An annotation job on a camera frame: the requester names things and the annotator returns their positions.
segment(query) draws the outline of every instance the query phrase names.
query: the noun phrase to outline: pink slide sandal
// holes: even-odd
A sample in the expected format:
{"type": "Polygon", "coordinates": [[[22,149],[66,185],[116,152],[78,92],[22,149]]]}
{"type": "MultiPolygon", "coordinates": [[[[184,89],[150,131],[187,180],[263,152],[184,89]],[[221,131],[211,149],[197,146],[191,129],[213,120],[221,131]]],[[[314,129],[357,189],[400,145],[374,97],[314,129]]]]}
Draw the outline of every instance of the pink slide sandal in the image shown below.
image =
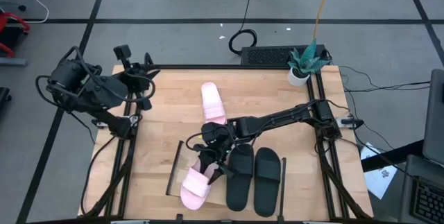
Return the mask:
{"type": "MultiPolygon", "coordinates": [[[[226,122],[225,110],[221,97],[214,83],[208,82],[202,85],[203,115],[205,122],[215,122],[224,124],[226,122]]],[[[185,207],[197,210],[202,207],[210,192],[211,185],[208,185],[210,178],[217,169],[216,164],[210,164],[205,172],[200,173],[200,160],[189,168],[187,177],[182,182],[180,188],[180,199],[185,207]]]]}

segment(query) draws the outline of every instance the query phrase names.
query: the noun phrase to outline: potted plant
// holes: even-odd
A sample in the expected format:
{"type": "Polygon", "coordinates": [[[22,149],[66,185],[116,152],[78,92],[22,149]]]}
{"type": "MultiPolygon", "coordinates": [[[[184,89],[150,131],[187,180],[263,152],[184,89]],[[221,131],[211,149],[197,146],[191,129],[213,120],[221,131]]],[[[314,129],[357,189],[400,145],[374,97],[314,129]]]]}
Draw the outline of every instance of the potted plant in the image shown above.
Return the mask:
{"type": "Polygon", "coordinates": [[[305,49],[301,57],[296,49],[290,51],[291,58],[288,62],[290,71],[287,76],[289,83],[294,86],[302,86],[307,82],[310,74],[317,72],[329,60],[320,60],[321,57],[315,57],[316,39],[305,49]]]}

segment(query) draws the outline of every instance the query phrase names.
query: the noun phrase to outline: white paper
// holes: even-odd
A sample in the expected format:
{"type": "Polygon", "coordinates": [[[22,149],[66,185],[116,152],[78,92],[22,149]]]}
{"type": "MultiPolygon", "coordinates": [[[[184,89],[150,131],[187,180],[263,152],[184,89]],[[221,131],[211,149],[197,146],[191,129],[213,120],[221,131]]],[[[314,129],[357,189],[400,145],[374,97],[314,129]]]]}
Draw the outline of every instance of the white paper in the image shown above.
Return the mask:
{"type": "MultiPolygon", "coordinates": [[[[367,146],[380,153],[380,151],[373,148],[370,143],[367,143],[367,146]]],[[[361,150],[361,160],[366,159],[367,157],[372,157],[373,155],[376,154],[367,147],[364,147],[361,150]]],[[[394,166],[385,166],[384,168],[364,173],[367,189],[381,200],[382,196],[384,196],[387,191],[391,180],[395,176],[395,173],[396,168],[394,166]]]]}

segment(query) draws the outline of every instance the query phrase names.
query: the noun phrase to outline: white flower pot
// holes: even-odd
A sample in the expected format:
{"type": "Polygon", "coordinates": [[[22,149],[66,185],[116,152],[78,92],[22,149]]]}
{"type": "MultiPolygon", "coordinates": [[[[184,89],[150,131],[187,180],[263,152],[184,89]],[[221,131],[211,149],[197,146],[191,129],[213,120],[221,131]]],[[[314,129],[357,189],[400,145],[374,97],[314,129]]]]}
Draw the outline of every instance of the white flower pot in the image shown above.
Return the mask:
{"type": "Polygon", "coordinates": [[[293,86],[303,86],[307,82],[308,77],[310,77],[309,74],[307,74],[305,78],[298,78],[297,76],[294,76],[293,68],[289,70],[289,74],[287,75],[290,85],[293,86]]]}

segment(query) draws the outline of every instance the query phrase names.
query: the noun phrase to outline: wooden table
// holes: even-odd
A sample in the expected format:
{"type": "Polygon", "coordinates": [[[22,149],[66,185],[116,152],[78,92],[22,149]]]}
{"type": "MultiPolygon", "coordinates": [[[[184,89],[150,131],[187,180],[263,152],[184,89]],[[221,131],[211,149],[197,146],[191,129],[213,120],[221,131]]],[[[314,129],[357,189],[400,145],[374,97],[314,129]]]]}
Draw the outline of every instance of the wooden table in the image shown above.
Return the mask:
{"type": "MultiPolygon", "coordinates": [[[[122,69],[122,66],[115,66],[113,72],[122,69]]],[[[227,118],[260,117],[309,100],[307,87],[291,86],[287,82],[287,73],[285,70],[251,69],[162,70],[154,79],[157,89],[151,99],[153,109],[142,112],[144,118],[139,124],[124,218],[175,219],[176,214],[183,214],[184,219],[188,220],[265,219],[248,208],[242,212],[232,212],[223,204],[217,203],[205,203],[198,211],[191,211],[182,205],[179,197],[166,196],[165,191],[179,140],[185,140],[199,132],[204,123],[200,94],[203,83],[212,81],[216,84],[227,118]]],[[[322,77],[327,99],[347,106],[338,67],[324,67],[322,77]]],[[[318,96],[316,78],[313,76],[313,79],[314,91],[318,96]]],[[[335,117],[347,115],[347,110],[333,105],[330,107],[335,117]]],[[[110,111],[115,115],[122,115],[123,105],[110,111]]],[[[351,130],[341,129],[341,132],[344,139],[355,141],[351,130]]],[[[99,130],[94,153],[109,138],[108,130],[99,130]]],[[[295,123],[264,132],[256,141],[255,150],[267,146],[280,157],[287,158],[284,190],[286,221],[328,220],[321,168],[314,143],[314,129],[306,123],[295,123]]],[[[114,141],[97,157],[92,167],[85,196],[86,209],[92,207],[110,182],[116,147],[117,141],[114,141]]],[[[338,140],[336,149],[346,189],[362,209],[372,216],[356,146],[338,140]]],[[[337,192],[334,185],[331,185],[336,215],[340,216],[337,192]]],[[[119,197],[120,189],[117,189],[114,213],[117,212],[119,197]]]]}

